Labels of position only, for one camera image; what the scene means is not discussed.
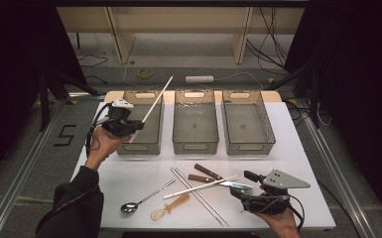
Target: power strip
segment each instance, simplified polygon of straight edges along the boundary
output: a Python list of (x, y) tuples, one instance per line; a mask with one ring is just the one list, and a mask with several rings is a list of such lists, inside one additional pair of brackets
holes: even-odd
[(187, 76), (187, 83), (214, 82), (213, 76)]

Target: knife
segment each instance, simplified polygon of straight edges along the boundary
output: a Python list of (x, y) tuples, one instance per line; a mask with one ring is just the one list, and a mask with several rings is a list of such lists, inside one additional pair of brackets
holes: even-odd
[[(196, 175), (189, 175), (188, 178), (190, 180), (198, 180), (198, 181), (205, 181), (205, 182), (213, 182), (213, 181), (216, 181), (215, 178), (207, 178), (207, 177), (201, 177), (201, 176), (196, 176)], [(238, 189), (253, 189), (253, 186), (251, 185), (247, 185), (247, 184), (243, 184), (243, 183), (238, 183), (238, 182), (234, 182), (234, 181), (223, 181), (223, 182), (220, 182), (219, 183), (220, 185), (223, 185), (223, 186), (232, 186), (232, 187), (236, 187)]]

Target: floor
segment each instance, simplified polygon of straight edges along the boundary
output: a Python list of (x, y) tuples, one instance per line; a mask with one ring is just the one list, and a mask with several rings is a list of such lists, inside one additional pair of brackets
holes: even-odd
[[(231, 76), (221, 87), (238, 86), (234, 85), (235, 81), (232, 80), (236, 72), (255, 74), (262, 71), (262, 78), (258, 79), (264, 87), (270, 81), (283, 77), (277, 74), (283, 71), (275, 64), (261, 61), (260, 65), (258, 58), (248, 49), (245, 51), (243, 64), (234, 63), (230, 39), (225, 35), (138, 35), (126, 64), (118, 62), (110, 35), (79, 34), (80, 49), (76, 44), (76, 34), (68, 35), (79, 63), (83, 65), (88, 84), (102, 91), (134, 87), (136, 80), (132, 83), (127, 79), (136, 77), (140, 68), (151, 68), (155, 72), (155, 76), (150, 80), (139, 81), (140, 86), (145, 87), (159, 83), (172, 71), (179, 75), (183, 82), (187, 75), (213, 75), (214, 78)], [(259, 47), (264, 37), (249, 36), (249, 40)], [(279, 42), (287, 52), (292, 36), (279, 36)], [(280, 60), (275, 45), (270, 40), (265, 43), (263, 52), (276, 61)], [(248, 80), (252, 80), (254, 86), (259, 86), (250, 77)], [(293, 86), (293, 83), (289, 83), (278, 89), (282, 98), (293, 96)], [(82, 95), (75, 87), (68, 86), (67, 90), (71, 95)], [(97, 100), (87, 97), (74, 99), (72, 102), (75, 105), (71, 107), (61, 105), (57, 101), (52, 105), (52, 116), (57, 118), (57, 123), (68, 125), (72, 124), (72, 117), (77, 118), (74, 121), (75, 127), (67, 128), (75, 135), (75, 140), (71, 142), (71, 148), (74, 150), (54, 147), (52, 141), (58, 137), (60, 131), (51, 131), (49, 135), (38, 132), (40, 105), (35, 105), (19, 135), (19, 140), (14, 142), (7, 160), (0, 165), (0, 237), (34, 236), (37, 221), (51, 208), (55, 184), (65, 182), (71, 177), (71, 168), (76, 164), (75, 158), (82, 147), (82, 138), (89, 125), (89, 122), (81, 117), (86, 113), (93, 114), (98, 104)], [(309, 102), (297, 100), (296, 103), (300, 107), (307, 107)], [(325, 108), (320, 111), (323, 115), (319, 130), (312, 126), (306, 114), (299, 114), (300, 111), (294, 109), (289, 110), (295, 118), (295, 126), (314, 173), (318, 180), (325, 184), (322, 193), (336, 223), (336, 227), (328, 231), (302, 230), (302, 236), (357, 237), (354, 229), (356, 227), (361, 237), (382, 237), (382, 205), (361, 171), (352, 162), (337, 128), (325, 115)], [(38, 155), (32, 154), (36, 151), (39, 151)], [(64, 162), (57, 162), (57, 157), (64, 157)], [(12, 190), (14, 186), (18, 187), (18, 193)], [(354, 218), (353, 224), (347, 219), (344, 209), (333, 195), (344, 204), (344, 209)], [(5, 198), (13, 200), (13, 203), (5, 203), (9, 206), (6, 209), (2, 208), (5, 205), (2, 199), (5, 201)], [(271, 231), (256, 231), (255, 234), (260, 237), (275, 237)], [(101, 231), (99, 237), (120, 236), (120, 232)]]

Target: gray carpet floor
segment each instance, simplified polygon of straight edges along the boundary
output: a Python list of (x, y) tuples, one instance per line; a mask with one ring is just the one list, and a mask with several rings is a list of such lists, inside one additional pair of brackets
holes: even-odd
[[(140, 79), (136, 73), (139, 68), (128, 67), (125, 79), (123, 79), (124, 68), (122, 67), (84, 67), (86, 76), (98, 76), (106, 80), (104, 84), (98, 78), (88, 77), (88, 85), (99, 91), (110, 90), (129, 90), (129, 89), (154, 89), (162, 88), (164, 83), (171, 75), (175, 76), (169, 89), (176, 88), (200, 88), (200, 85), (186, 84), (187, 75), (213, 75), (216, 79), (226, 78), (230, 75), (240, 72), (250, 72), (264, 87), (269, 85), (268, 78), (274, 77), (279, 80), (282, 76), (259, 69), (226, 69), (226, 68), (153, 68), (154, 76), (151, 79)], [(230, 79), (224, 79), (214, 83), (205, 83), (204, 86), (215, 89), (253, 89), (258, 88), (259, 84), (248, 74), (240, 74)], [(294, 83), (289, 83), (281, 87), (278, 91), (282, 98), (292, 96)], [(67, 85), (68, 91), (79, 91), (79, 89)], [(34, 237), (36, 225), (40, 218), (51, 208), (50, 201), (53, 198), (55, 187), (70, 180), (73, 169), (76, 165), (81, 148), (83, 146), (85, 135), (95, 114), (100, 100), (95, 99), (77, 99), (74, 104), (64, 105), (53, 130), (50, 132), (48, 140), (43, 147), (40, 158), (37, 160), (28, 180), (22, 191), (20, 200), (16, 202), (11, 210), (1, 232), (0, 237)], [(11, 185), (14, 177), (19, 171), (25, 158), (28, 156), (30, 148), (33, 146), (39, 135), (40, 129), (40, 106), (35, 105), (32, 108), (28, 120), (8, 154), (6, 160), (0, 165), (0, 197), (5, 194)], [(303, 120), (295, 120), (297, 131), (302, 144), (308, 155), (311, 166), (317, 178), (324, 183), (330, 191), (338, 198), (338, 191), (332, 181), (329, 171), (321, 158), (318, 147), (316, 146), (307, 125)], [(60, 138), (59, 134), (63, 126), (70, 125), (65, 129), (66, 134), (73, 135), (69, 146), (58, 147), (55, 144), (67, 143), (68, 138)], [(361, 171), (355, 166), (349, 151), (347, 150), (343, 139), (334, 125), (321, 126), (321, 132), (324, 134), (327, 142), (331, 145), (332, 152), (336, 157), (343, 174), (346, 176), (349, 185), (355, 193), (355, 197), (365, 210), (370, 224), (373, 227), (377, 237), (382, 237), (382, 205), (374, 194), (373, 190), (367, 184)], [(326, 190), (322, 190), (325, 200), (333, 215), (336, 227), (327, 231), (302, 230), (303, 237), (356, 237), (354, 229), (349, 220), (338, 206), (335, 200)], [(34, 201), (26, 201), (26, 197), (33, 198)], [(100, 237), (120, 237), (120, 231), (101, 231)], [(260, 237), (275, 237), (271, 231), (258, 231), (256, 234)]]

